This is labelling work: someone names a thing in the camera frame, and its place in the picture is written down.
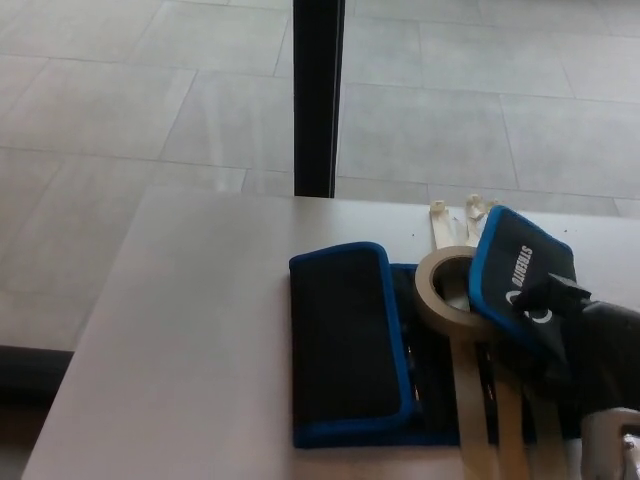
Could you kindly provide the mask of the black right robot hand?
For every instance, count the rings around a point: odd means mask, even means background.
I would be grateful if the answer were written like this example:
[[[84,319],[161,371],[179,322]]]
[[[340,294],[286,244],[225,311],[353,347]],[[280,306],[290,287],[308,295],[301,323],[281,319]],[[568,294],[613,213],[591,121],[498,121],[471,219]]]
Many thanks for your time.
[[[575,281],[550,274],[515,296],[552,393],[585,414],[639,409],[639,313],[594,299]]]

